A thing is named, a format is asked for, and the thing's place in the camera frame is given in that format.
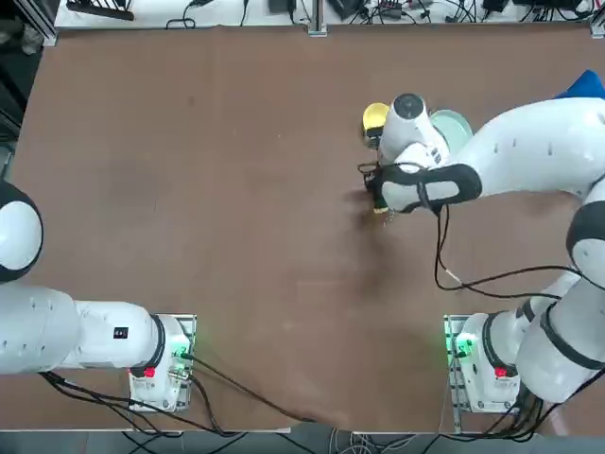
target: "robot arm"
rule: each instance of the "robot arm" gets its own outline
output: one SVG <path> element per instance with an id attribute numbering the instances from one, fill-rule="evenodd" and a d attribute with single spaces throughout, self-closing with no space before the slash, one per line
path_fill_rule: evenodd
<path id="1" fill-rule="evenodd" d="M 42 246 L 38 208 L 0 181 L 0 375 L 129 369 L 134 400 L 176 410 L 186 378 L 179 353 L 192 353 L 177 318 L 130 303 L 75 301 L 50 288 L 11 282 L 33 267 Z"/>
<path id="2" fill-rule="evenodd" d="M 513 191 L 563 190 L 583 199 L 566 241 L 582 278 L 565 273 L 548 288 L 557 303 L 534 297 L 517 310 L 474 314 L 458 337 L 473 410 L 505 410 L 521 380 L 562 402 L 605 367 L 605 100 L 513 109 L 448 155 L 414 97 L 399 96 L 389 110 L 368 186 L 378 203 L 409 213 Z"/>
<path id="3" fill-rule="evenodd" d="M 502 113 L 459 153 L 418 171 L 396 165 L 419 161 L 408 150 L 410 145 L 403 143 L 400 154 L 391 159 L 393 138 L 387 133 L 392 117 L 393 110 L 382 139 L 386 145 L 381 142 L 379 149 L 383 166 L 374 187 L 395 211 L 409 213 L 422 205 L 419 183 L 430 204 L 441 206 L 511 191 L 566 190 L 583 196 L 605 173 L 603 99 L 552 99 Z M 419 137 L 417 143 L 435 147 L 430 138 Z"/>

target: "electronics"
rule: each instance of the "electronics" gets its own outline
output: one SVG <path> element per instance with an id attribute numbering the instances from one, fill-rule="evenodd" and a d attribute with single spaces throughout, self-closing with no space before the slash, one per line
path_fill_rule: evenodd
<path id="1" fill-rule="evenodd" d="M 268 12 L 271 14 L 284 14 L 289 12 L 288 8 L 291 8 L 290 3 L 290 0 L 268 0 Z"/>
<path id="2" fill-rule="evenodd" d="M 364 0 L 328 0 L 328 3 L 342 20 L 353 16 L 365 4 Z"/>
<path id="3" fill-rule="evenodd" d="M 380 14 L 383 17 L 389 17 L 390 19 L 401 19 L 403 15 L 403 6 L 398 0 L 382 0 L 379 3 Z"/>
<path id="4" fill-rule="evenodd" d="M 432 4 L 433 0 L 406 0 L 409 9 L 428 9 Z"/>
<path id="5" fill-rule="evenodd" d="M 502 12 L 509 0 L 483 0 L 483 9 L 491 12 Z"/>
<path id="6" fill-rule="evenodd" d="M 512 0 L 512 3 L 533 8 L 558 8 L 575 11 L 581 0 Z"/>

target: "wires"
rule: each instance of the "wires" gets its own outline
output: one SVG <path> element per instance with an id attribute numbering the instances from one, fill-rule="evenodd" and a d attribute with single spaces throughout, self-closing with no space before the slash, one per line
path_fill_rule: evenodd
<path id="1" fill-rule="evenodd" d="M 129 452 L 129 454 L 134 454 L 139 449 L 143 449 L 145 452 L 147 452 L 149 454 L 157 454 L 156 452 L 154 452 L 151 449 L 149 449 L 147 447 L 147 445 L 150 444 L 151 442 L 153 442 L 154 440 L 157 440 L 158 438 L 161 438 L 162 437 L 161 433 L 157 433 L 157 434 L 153 435 L 151 438 L 149 438 L 147 441 L 145 441 L 143 443 L 137 442 L 132 437 L 130 437 L 126 432 L 120 432 L 120 433 L 122 435 L 124 435 L 126 438 L 128 438 L 132 443 L 134 443 L 137 446 L 131 452 Z"/>
<path id="2" fill-rule="evenodd" d="M 457 8 L 462 9 L 464 11 L 464 14 L 466 15 L 466 17 L 469 18 L 469 22 L 476 22 L 476 20 L 473 19 L 472 15 L 471 15 L 471 12 L 468 9 L 466 9 L 466 7 L 463 6 L 464 0 L 460 0 L 459 3 L 456 3 L 456 2 L 454 2 L 452 0 L 442 0 L 442 1 L 444 1 L 446 3 L 449 3 L 451 5 L 454 5 Z"/>
<path id="3" fill-rule="evenodd" d="M 309 21 L 309 23 L 313 22 L 313 20 L 311 19 L 311 15 L 309 14 L 308 9 L 306 8 L 306 4 L 304 3 L 304 0 L 301 0 L 301 5 L 302 5 L 302 9 L 304 10 L 304 15 L 306 16 L 307 21 Z"/>
<path id="4" fill-rule="evenodd" d="M 234 385 L 238 390 L 243 391 L 244 393 L 251 395 L 252 397 L 254 397 L 259 402 L 262 402 L 263 404 L 267 405 L 268 407 L 271 407 L 272 409 L 274 409 L 274 410 L 280 412 L 281 414 L 287 416 L 288 418 L 292 418 L 292 419 L 295 419 L 297 421 L 301 421 L 303 423 L 315 423 L 315 422 L 317 422 L 314 419 L 305 418 L 305 417 L 299 416 L 299 415 L 297 415 L 297 414 L 295 414 L 295 413 L 293 413 L 291 411 L 283 409 L 282 407 L 278 406 L 277 404 L 274 404 L 273 402 L 271 402 L 270 400 L 266 399 L 265 397 L 263 397 L 259 393 L 256 393 L 256 392 L 252 391 L 251 389 L 245 387 L 244 385 L 238 383 L 237 381 L 235 381 L 232 378 L 230 378 L 229 376 L 223 374 L 222 372 L 220 372 L 219 370 L 217 370 L 215 367 L 211 366 L 207 362 L 204 362 L 201 359 L 194 357 L 193 355 L 182 354 L 181 358 L 190 359 L 192 361 L 195 361 L 200 366 L 205 367 L 209 371 L 213 372 L 215 375 L 218 375 L 219 377 L 221 377 L 223 380 L 228 381 L 229 383 L 231 383 L 232 385 Z"/>
<path id="5" fill-rule="evenodd" d="M 216 433 L 218 435 L 220 435 L 221 437 L 225 437 L 225 438 L 234 437 L 235 435 L 239 435 L 239 432 L 225 432 L 222 428 L 220 428 L 220 426 L 216 422 L 215 414 L 213 413 L 212 407 L 210 406 L 210 399 L 208 398 L 208 393 L 206 392 L 205 388 L 203 386 L 201 386 L 201 383 L 199 382 L 199 380 L 197 378 L 195 378 L 194 376 L 190 375 L 189 379 L 196 386 L 196 388 L 198 388 L 199 392 L 201 393 L 201 396 L 204 399 L 204 406 L 206 407 L 206 411 L 208 412 L 208 417 L 210 418 L 210 424 L 212 425 L 212 428 L 216 431 Z"/>
<path id="6" fill-rule="evenodd" d="M 527 14 L 525 16 L 523 16 L 523 18 L 519 22 L 524 22 L 526 20 L 526 18 L 529 17 L 529 14 L 531 14 L 531 12 L 534 10 L 535 7 L 536 7 L 536 2 L 533 2 L 531 4 L 531 6 L 529 7 L 529 10 L 527 11 Z"/>
<path id="7" fill-rule="evenodd" d="M 186 17 L 187 16 L 187 11 L 190 8 L 200 8 L 200 7 L 205 7 L 206 5 L 208 5 L 209 3 L 211 3 L 213 0 L 191 0 L 191 2 L 189 2 L 187 4 L 187 6 L 185 7 L 185 9 L 182 11 L 182 17 L 179 19 L 170 19 L 168 22 L 166 22 L 166 27 L 165 29 L 168 30 L 170 29 L 171 25 L 173 24 L 182 24 L 185 28 L 189 29 L 189 28 L 195 28 L 197 26 L 196 20 L 191 18 L 191 17 Z"/>
<path id="8" fill-rule="evenodd" d="M 403 16 L 408 17 L 412 21 L 412 24 L 418 24 L 418 22 L 416 22 L 416 19 L 414 19 L 414 16 L 412 16 L 409 12 L 403 10 L 401 12 Z"/>
<path id="9" fill-rule="evenodd" d="M 424 12 L 421 14 L 420 17 L 422 17 L 423 19 L 424 18 L 428 19 L 428 23 L 431 24 L 431 22 L 432 22 L 431 21 L 431 11 L 426 8 L 423 0 L 418 0 L 418 3 L 420 4 L 421 8 L 424 10 Z"/>
<path id="10" fill-rule="evenodd" d="M 315 451 L 312 451 L 311 449 L 309 449 L 306 446 L 301 445 L 298 442 L 295 442 L 294 440 L 292 440 L 290 437 L 288 437 L 287 435 L 284 435 L 283 433 L 276 433 L 275 435 L 277 435 L 280 438 L 283 438 L 284 440 L 286 440 L 287 442 L 289 442 L 290 444 L 296 446 L 298 449 L 301 449 L 305 452 L 308 452 L 309 454 L 316 454 Z"/>
<path id="11" fill-rule="evenodd" d="M 187 4 L 185 9 L 182 11 L 182 17 L 180 19 L 170 19 L 168 22 L 166 22 L 166 30 L 170 29 L 170 26 L 173 24 L 182 24 L 185 28 L 195 28 L 197 25 L 196 20 L 186 16 L 187 11 L 194 6 L 196 1 L 198 0 L 192 0 Z"/>
<path id="12" fill-rule="evenodd" d="M 41 373 L 40 375 L 59 393 L 66 395 L 68 397 L 74 398 L 76 400 L 81 400 L 84 402 L 92 402 L 97 405 L 108 407 L 112 411 L 117 413 L 120 417 L 122 417 L 122 419 L 131 423 L 134 428 L 136 428 L 137 430 L 140 430 L 140 431 L 145 431 L 145 430 L 140 428 L 138 425 L 136 425 L 132 420 L 130 420 L 127 416 L 122 414 L 118 409 L 131 413 L 131 414 L 143 419 L 153 429 L 154 433 L 162 433 L 162 436 L 166 437 L 166 438 L 177 438 L 177 437 L 159 430 L 149 421 L 149 419 L 144 414 L 142 414 L 140 411 L 132 410 L 128 406 L 137 405 L 139 407 L 145 407 L 145 408 L 148 408 L 151 410 L 155 410 L 158 413 L 163 414 L 175 421 L 185 423 L 194 428 L 200 428 L 202 430 L 207 430 L 214 434 L 218 434 L 217 431 L 214 430 L 213 428 L 207 428 L 203 424 L 197 423 L 195 421 L 191 421 L 186 418 L 182 418 L 182 417 L 178 416 L 177 414 L 174 414 L 170 411 L 160 409 L 158 407 L 154 407 L 153 405 L 149 405 L 145 402 L 130 399 L 128 397 L 119 397 L 119 396 L 115 396 L 115 395 L 97 393 L 95 391 L 91 391 L 84 387 L 78 386 L 74 383 L 70 383 L 67 380 L 65 380 L 65 378 L 61 377 L 60 375 L 54 374 L 54 373 Z"/>
<path id="13" fill-rule="evenodd" d="M 439 440 L 439 438 L 441 438 L 440 434 L 435 435 L 435 438 L 431 440 L 431 442 L 423 449 L 423 454 L 426 454 L 428 450 Z"/>
<path id="14" fill-rule="evenodd" d="M 208 454 L 218 454 L 223 449 L 227 449 L 229 446 L 234 445 L 235 443 L 239 442 L 242 438 L 244 438 L 247 435 L 248 435 L 248 432 L 244 432 L 241 435 L 239 435 L 239 437 L 232 439 L 230 442 L 227 442 L 225 445 L 218 447 L 214 451 L 210 451 Z"/>
<path id="15" fill-rule="evenodd" d="M 503 279 L 505 277 L 511 277 L 511 276 L 514 276 L 517 274 L 523 274 L 526 272 L 534 272 L 534 271 L 570 271 L 570 272 L 573 272 L 574 274 L 581 276 L 581 273 L 578 270 L 575 270 L 570 267 L 565 267 L 565 266 L 561 266 L 561 265 L 544 265 L 544 266 L 537 266 L 537 267 L 522 268 L 520 270 L 515 270 L 515 271 L 502 272 L 500 274 L 496 274 L 491 277 L 485 277 L 485 278 L 477 279 L 477 280 L 474 280 L 471 282 L 462 282 L 452 272 L 450 272 L 447 269 L 447 267 L 445 267 L 445 265 L 443 264 L 442 259 L 441 259 L 441 251 L 443 249 L 443 246 L 445 245 L 445 240 L 447 239 L 449 221 L 450 221 L 450 208 L 448 205 L 445 205 L 445 226 L 443 228 L 442 236 L 441 236 L 441 212 L 439 212 L 437 214 L 437 251 L 435 254 L 435 266 L 434 266 L 434 276 L 433 276 L 435 279 L 435 284 L 437 284 L 437 287 L 439 287 L 441 290 L 456 291 L 456 290 L 461 290 L 463 288 L 466 288 L 466 289 L 469 289 L 470 291 L 474 291 L 474 292 L 482 294 L 484 296 L 489 296 L 489 297 L 497 298 L 497 299 L 531 298 L 533 296 L 542 296 L 545 298 L 552 298 L 554 300 L 560 300 L 561 299 L 560 296 L 552 295 L 552 294 L 548 294 L 548 293 L 526 292 L 526 293 L 516 293 L 516 294 L 498 294 L 498 293 L 491 293 L 491 292 L 488 292 L 485 290 L 481 290 L 481 289 L 475 288 L 474 286 L 486 284 L 488 282 L 496 281 L 498 279 Z M 458 286 L 446 287 L 440 282 L 440 279 L 439 279 L 439 267 L 440 266 L 453 279 L 458 281 L 458 283 L 459 283 Z"/>
<path id="16" fill-rule="evenodd" d="M 244 0 L 244 12 L 242 13 L 242 20 L 239 21 L 239 26 L 244 26 L 244 21 L 246 21 L 246 13 L 248 12 L 248 3 L 250 0 Z"/>

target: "brown table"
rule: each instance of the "brown table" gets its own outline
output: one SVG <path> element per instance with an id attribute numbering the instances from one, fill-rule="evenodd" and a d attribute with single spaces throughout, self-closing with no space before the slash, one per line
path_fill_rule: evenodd
<path id="1" fill-rule="evenodd" d="M 81 32 L 45 51 L 13 181 L 39 205 L 45 249 L 27 282 L 74 298 L 196 313 L 198 353 L 298 413 L 340 428 L 435 431 L 443 314 L 515 307 L 432 280 L 435 220 L 383 226 L 358 200 L 363 109 L 404 91 L 474 128 L 605 74 L 583 26 Z M 577 203 L 517 194 L 453 207 L 445 252 L 466 279 L 566 263 Z M 555 274 L 489 288 L 537 290 Z M 123 372 L 72 373 L 126 394 Z M 207 376 L 228 428 L 293 424 Z M 2 377 L 1 428 L 122 428 L 36 376 Z M 595 386 L 559 433 L 602 435 Z M 198 399 L 188 412 L 205 421 Z M 484 428 L 485 418 L 465 420 Z M 163 428 L 187 428 L 162 419 Z M 444 430 L 451 430 L 450 411 Z"/>

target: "green plate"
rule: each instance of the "green plate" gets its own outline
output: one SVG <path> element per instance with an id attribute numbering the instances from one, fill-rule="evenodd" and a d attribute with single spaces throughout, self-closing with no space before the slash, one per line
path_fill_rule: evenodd
<path id="1" fill-rule="evenodd" d="M 431 114 L 431 123 L 447 142 L 451 154 L 458 153 L 473 137 L 471 125 L 458 112 L 436 111 Z"/>

